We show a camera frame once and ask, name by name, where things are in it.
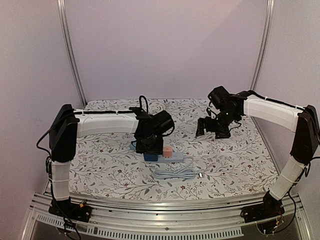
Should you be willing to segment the dark blue cube socket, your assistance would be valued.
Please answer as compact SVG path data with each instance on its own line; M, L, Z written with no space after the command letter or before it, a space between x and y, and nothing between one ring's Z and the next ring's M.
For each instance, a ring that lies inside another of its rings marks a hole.
M159 155L158 154L151 154L151 153L144 153L143 159L146 162L157 162L159 159Z

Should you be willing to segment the light blue charger plug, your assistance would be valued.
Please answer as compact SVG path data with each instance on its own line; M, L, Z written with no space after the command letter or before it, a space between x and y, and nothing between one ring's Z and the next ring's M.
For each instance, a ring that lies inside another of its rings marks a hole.
M132 142L129 147L131 150L136 151L136 142Z

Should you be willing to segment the pink charger plug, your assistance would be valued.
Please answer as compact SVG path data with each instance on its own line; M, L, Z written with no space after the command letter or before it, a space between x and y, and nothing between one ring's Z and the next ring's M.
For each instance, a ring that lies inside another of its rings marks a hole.
M165 146L162 151L162 156L164 158L171 158L173 156L173 149L170 146Z

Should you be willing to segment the grey power strip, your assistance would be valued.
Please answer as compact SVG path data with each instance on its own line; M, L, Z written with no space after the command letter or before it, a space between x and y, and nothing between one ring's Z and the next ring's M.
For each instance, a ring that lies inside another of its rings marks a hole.
M158 161L147 163L180 163L184 160L184 154L182 152L173 152L171 158L164 158L163 155L158 155Z

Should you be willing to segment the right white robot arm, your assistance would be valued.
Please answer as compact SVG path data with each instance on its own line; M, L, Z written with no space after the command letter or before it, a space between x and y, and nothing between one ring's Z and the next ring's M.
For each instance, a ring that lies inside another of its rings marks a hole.
M208 116L198 119L197 137L212 132L216 139L228 139L231 136L230 124L240 121L243 116L265 120L294 133L289 159L267 193L280 201L299 181L303 171L310 168L311 161L317 159L315 153L320 147L320 126L315 107L291 105L261 96L253 90L233 94L223 86L214 88L208 99L219 112L214 113L208 108Z

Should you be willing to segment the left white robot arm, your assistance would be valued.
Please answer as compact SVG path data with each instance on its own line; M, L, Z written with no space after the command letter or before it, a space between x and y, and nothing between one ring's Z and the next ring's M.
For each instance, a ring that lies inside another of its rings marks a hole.
M55 117L48 135L51 176L55 209L63 216L74 213L74 205L68 201L69 170L76 155L78 138L89 135L125 133L133 134L135 151L144 155L161 155L165 132L174 127L172 117L165 110L149 114L141 107L128 110L76 111L65 104Z

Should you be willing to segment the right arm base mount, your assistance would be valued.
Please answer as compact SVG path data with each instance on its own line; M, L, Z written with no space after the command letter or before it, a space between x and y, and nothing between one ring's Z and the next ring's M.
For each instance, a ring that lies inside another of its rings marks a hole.
M250 223L280 216L284 213L282 200L275 199L268 191L263 196L262 203L243 207L240 216L245 223Z

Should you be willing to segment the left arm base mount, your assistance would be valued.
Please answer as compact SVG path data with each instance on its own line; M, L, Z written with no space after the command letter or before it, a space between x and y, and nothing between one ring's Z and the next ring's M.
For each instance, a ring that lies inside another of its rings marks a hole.
M67 200L52 199L48 212L65 219L88 223L92 210L93 208L87 205L85 200L80 203L73 203L69 198Z

